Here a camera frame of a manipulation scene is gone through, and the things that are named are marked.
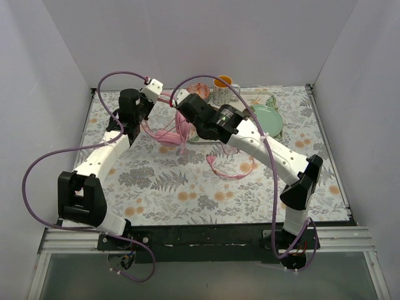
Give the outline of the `pink headphones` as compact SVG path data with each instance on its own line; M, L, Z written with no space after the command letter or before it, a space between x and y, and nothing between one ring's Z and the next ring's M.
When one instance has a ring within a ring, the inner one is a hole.
M141 127L147 135L151 136L162 146L180 146L180 153L183 154L186 150L186 144L191 133L192 124L188 122L186 118L178 111L176 111L174 119L166 127L168 127L171 123L174 123L174 127L169 130L164 128L162 130L158 130L156 133L151 131L146 120L142 122Z

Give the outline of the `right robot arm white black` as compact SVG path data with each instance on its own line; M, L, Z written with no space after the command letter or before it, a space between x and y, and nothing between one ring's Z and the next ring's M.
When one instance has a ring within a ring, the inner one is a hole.
M280 195L286 214L279 237L293 249L304 243L303 226L323 159L318 155L298 154L260 133L255 123L232 105L224 104L216 109L197 94L180 92L172 106L194 125L201 139L221 141L237 148L276 172L286 184Z

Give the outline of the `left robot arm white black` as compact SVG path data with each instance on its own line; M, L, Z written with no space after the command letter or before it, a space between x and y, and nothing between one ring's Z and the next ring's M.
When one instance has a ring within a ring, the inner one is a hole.
M121 133L119 123L111 118L102 146L74 171L62 172L57 180L59 217L112 234L111 242L120 250L132 245L133 235L126 230L127 221L108 208L102 183L119 157L132 146L140 133L141 122L148 119L158 97L145 88L122 90L119 108L114 111L123 125L122 136L118 136Z

